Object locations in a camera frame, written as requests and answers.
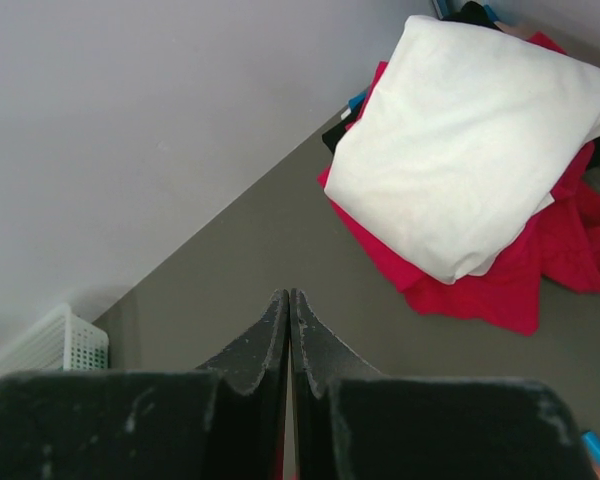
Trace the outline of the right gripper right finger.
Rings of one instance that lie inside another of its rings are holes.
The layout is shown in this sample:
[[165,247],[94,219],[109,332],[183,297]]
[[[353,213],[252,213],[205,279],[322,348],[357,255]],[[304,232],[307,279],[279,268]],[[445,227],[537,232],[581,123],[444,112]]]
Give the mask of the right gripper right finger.
[[391,377],[289,296],[301,479],[592,479],[568,406],[509,377]]

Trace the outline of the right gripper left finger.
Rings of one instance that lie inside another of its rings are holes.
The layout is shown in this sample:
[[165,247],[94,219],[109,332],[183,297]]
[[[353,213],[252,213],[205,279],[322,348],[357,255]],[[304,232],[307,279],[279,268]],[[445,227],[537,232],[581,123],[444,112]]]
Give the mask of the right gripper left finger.
[[288,294],[186,372],[0,379],[0,479],[278,479]]

